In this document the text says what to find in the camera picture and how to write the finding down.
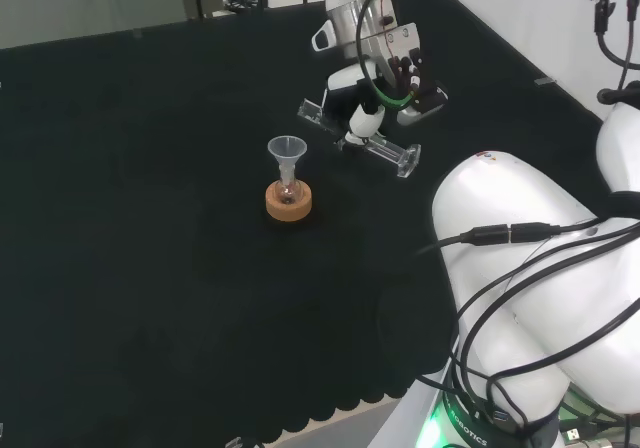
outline black table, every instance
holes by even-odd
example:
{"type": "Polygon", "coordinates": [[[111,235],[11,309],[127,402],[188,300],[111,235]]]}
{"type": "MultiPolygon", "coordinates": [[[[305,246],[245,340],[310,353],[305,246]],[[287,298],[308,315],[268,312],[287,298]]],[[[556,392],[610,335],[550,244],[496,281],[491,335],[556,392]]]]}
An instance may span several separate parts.
{"type": "Polygon", "coordinates": [[[0,53],[0,422],[7,446],[265,441],[445,361],[452,304],[430,237],[439,180],[471,154],[532,163],[592,209],[598,120],[455,0],[400,0],[448,88],[394,127],[409,179],[296,118],[338,53],[321,5],[0,53]],[[276,135],[304,138],[304,224],[264,215],[276,135]],[[388,362],[375,329],[378,299],[388,362]]]}

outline metal bracket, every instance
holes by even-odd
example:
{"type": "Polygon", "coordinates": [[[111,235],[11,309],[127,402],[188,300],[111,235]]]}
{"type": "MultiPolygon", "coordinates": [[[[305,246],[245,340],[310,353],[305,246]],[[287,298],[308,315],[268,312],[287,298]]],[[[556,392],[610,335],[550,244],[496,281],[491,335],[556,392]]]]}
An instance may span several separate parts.
{"type": "Polygon", "coordinates": [[[554,80],[549,76],[545,76],[544,78],[538,78],[537,80],[535,80],[535,84],[538,86],[551,85],[552,83],[555,83],[555,82],[556,80],[554,80]]]}

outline connector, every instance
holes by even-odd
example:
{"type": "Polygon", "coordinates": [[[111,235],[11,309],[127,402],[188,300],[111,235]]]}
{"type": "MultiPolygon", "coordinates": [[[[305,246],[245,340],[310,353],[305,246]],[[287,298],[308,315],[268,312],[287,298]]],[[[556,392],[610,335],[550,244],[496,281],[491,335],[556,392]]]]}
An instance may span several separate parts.
{"type": "Polygon", "coordinates": [[[509,226],[479,226],[460,235],[460,243],[475,246],[504,245],[509,243],[509,226]]]}
{"type": "Polygon", "coordinates": [[[535,243],[561,233],[560,226],[548,223],[517,223],[511,225],[511,243],[535,243]]]}
{"type": "Polygon", "coordinates": [[[609,18],[616,9],[615,3],[609,3],[609,0],[600,0],[596,3],[596,21],[594,32],[604,35],[609,30],[609,18]]]}
{"type": "Polygon", "coordinates": [[[638,6],[640,0],[627,0],[627,21],[634,22],[638,17],[638,6]]]}

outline black fabric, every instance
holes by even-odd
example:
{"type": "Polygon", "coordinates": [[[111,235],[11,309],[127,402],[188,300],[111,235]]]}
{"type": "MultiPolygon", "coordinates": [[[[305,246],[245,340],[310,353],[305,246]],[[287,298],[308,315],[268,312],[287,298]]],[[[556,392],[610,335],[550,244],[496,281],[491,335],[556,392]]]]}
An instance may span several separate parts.
{"type": "Polygon", "coordinates": [[[640,193],[637,191],[611,193],[607,199],[607,216],[640,220],[640,193]]]}
{"type": "Polygon", "coordinates": [[[321,4],[0,53],[3,444],[267,442],[400,396],[451,336],[438,257],[412,259],[450,169],[504,150],[603,203],[590,113],[455,0],[399,4],[450,96],[387,130],[422,144],[407,180],[296,117],[343,66],[312,52],[321,4]],[[293,227],[264,212],[282,134],[309,145],[314,208],[293,227]]]}

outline white wall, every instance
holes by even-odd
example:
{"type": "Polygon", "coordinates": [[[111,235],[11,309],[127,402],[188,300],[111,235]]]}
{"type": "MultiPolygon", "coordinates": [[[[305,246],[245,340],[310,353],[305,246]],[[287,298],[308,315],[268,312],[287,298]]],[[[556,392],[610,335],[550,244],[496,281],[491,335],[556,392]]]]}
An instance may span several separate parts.
{"type": "MultiPolygon", "coordinates": [[[[500,36],[600,117],[601,88],[617,88],[622,68],[601,54],[593,33],[594,3],[589,0],[460,0],[500,36]]],[[[626,0],[611,18],[607,44],[624,58],[627,46],[626,0]]],[[[640,29],[632,61],[640,62],[640,29]]],[[[628,81],[638,79],[630,71],[628,81]]]]}
{"type": "Polygon", "coordinates": [[[185,19],[182,0],[0,0],[0,48],[185,19]]]}

